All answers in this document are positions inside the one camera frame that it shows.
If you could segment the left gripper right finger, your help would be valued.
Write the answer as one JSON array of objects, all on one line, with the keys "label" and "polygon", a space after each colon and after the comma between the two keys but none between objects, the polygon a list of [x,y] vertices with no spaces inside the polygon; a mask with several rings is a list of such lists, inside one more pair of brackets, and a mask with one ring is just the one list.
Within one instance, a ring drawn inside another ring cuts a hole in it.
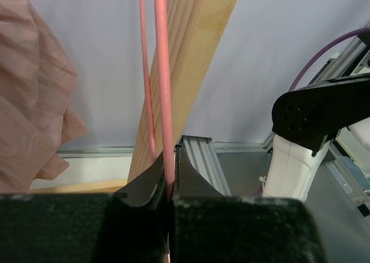
[{"label": "left gripper right finger", "polygon": [[176,150],[172,262],[327,262],[313,217],[294,199],[226,197]]}]

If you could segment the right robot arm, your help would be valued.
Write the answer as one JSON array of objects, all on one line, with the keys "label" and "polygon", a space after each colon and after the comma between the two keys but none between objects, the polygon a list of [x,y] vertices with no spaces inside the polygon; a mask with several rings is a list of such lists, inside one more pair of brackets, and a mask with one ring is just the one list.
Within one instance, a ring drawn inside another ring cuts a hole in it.
[{"label": "right robot arm", "polygon": [[272,161],[264,198],[306,201],[329,146],[347,127],[369,148],[369,74],[338,77],[280,96],[272,108]]}]

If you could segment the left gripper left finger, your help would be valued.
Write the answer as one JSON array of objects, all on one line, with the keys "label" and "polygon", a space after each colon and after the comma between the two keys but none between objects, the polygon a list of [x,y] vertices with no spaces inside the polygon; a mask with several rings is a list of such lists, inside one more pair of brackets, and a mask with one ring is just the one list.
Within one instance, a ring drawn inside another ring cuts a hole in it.
[{"label": "left gripper left finger", "polygon": [[1,195],[2,262],[163,262],[163,157],[118,191]]}]

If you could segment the pink ruffled skirt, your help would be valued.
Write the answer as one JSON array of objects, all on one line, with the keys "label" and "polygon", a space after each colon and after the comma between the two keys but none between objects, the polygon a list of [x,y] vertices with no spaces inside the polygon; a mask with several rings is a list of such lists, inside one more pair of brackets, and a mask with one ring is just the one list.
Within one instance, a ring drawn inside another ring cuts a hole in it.
[{"label": "pink ruffled skirt", "polygon": [[70,97],[78,74],[29,0],[1,0],[1,192],[68,168],[60,146],[87,128]]}]

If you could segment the pink wire hanger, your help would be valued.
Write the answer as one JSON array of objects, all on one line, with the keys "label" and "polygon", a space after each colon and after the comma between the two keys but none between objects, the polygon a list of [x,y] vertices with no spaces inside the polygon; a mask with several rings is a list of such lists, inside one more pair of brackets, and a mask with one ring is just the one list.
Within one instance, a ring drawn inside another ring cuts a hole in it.
[{"label": "pink wire hanger", "polygon": [[[147,109],[147,127],[151,158],[156,158],[154,116],[151,105],[151,89],[147,59],[145,0],[139,0],[140,5],[140,32],[142,44],[143,78],[145,89],[145,106]],[[163,144],[164,174],[166,185],[172,188],[175,181],[175,163],[173,157],[172,111],[171,111],[171,83],[169,69],[168,20],[167,0],[154,0],[154,13],[157,42],[157,65],[160,87],[161,130]]]}]

